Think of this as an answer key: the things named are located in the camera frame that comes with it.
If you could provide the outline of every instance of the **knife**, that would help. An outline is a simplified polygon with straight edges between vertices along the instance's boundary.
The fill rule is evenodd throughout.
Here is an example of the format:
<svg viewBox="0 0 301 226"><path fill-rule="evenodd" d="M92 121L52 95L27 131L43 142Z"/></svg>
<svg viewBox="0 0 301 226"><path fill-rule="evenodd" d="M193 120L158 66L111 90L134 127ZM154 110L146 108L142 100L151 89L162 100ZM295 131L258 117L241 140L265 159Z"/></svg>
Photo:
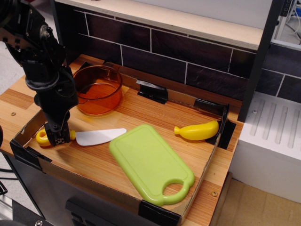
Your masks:
<svg viewBox="0 0 301 226"><path fill-rule="evenodd" d="M70 139L77 141L80 146L99 145L113 140L126 133L125 128L121 129L103 129L94 131L75 132L70 130ZM36 135L37 142L40 146L50 146L45 129L41 129Z"/></svg>

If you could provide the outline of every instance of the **wooden countertop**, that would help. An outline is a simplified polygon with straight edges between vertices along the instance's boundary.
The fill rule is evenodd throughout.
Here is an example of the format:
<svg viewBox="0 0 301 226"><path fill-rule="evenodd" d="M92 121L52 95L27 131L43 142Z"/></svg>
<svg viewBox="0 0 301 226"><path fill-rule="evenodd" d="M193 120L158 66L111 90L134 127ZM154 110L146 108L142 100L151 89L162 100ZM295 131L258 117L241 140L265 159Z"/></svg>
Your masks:
<svg viewBox="0 0 301 226"><path fill-rule="evenodd" d="M84 59L80 57L71 64L72 71L78 70L83 61ZM120 106L115 111L101 117L88 117L76 107L73 108L69 120L70 129L87 131L124 127L131 130L144 123L150 124L193 170L197 182L213 145L204 141L184 140L173 134L173 128L175 125L183 127L205 123L215 119L214 116L171 101L165 105L153 102L137 95L137 90L128 87L123 87L123 93ZM40 110L34 104L34 95L35 92L27 88L25 77L22 77L0 96L0 125L4 133L1 151L4 154L13 156L9 142ZM237 125L228 149L217 148L184 226L207 226L210 224L243 126L243 123L235 121L233 116L235 114L230 114L230 120ZM33 139L29 145L52 159L52 163L58 167L116 190L122 189L122 192L140 199L140 195L108 152L108 143L83 148L76 142L71 142L56 147L41 148ZM112 171L115 172L114 177L110 174ZM107 176L100 177L100 174L107 174ZM191 188L190 193L194 192L194 189L195 185ZM217 192L218 195L214 197L212 192ZM172 210L174 206L164 206L164 208Z"/></svg>

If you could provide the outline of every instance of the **plastic cutting board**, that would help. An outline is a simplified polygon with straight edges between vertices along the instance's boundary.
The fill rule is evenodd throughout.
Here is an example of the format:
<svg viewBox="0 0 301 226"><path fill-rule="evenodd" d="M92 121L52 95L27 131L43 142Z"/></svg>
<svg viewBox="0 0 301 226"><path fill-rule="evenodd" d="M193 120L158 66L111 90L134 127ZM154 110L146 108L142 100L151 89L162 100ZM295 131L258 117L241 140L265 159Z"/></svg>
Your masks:
<svg viewBox="0 0 301 226"><path fill-rule="evenodd" d="M152 204L171 205L184 199L194 174L160 134L141 125L110 142L110 152L141 197ZM182 184L173 195L163 195L173 183Z"/></svg>

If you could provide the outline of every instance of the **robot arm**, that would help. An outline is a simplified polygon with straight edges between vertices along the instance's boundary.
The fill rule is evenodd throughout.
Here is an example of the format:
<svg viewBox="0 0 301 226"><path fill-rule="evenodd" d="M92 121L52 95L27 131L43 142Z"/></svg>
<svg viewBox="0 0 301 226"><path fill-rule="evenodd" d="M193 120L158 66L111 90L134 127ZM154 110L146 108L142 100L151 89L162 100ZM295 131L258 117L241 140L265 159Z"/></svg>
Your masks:
<svg viewBox="0 0 301 226"><path fill-rule="evenodd" d="M45 18L24 0L1 0L0 41L23 67L27 86L36 91L45 130L52 146L68 143L69 110L78 104L74 79L63 66L66 53Z"/></svg>

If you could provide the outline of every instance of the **yellow banana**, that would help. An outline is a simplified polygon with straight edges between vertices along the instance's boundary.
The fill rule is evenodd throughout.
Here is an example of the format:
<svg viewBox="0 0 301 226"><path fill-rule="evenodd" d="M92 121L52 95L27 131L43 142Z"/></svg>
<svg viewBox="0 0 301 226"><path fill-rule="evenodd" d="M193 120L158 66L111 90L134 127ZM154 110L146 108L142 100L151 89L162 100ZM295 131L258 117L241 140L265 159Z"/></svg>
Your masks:
<svg viewBox="0 0 301 226"><path fill-rule="evenodd" d="M180 134L182 137L188 140L205 140L216 135L218 130L218 122L210 121L200 125L186 126L182 129L176 126L174 128L174 134Z"/></svg>

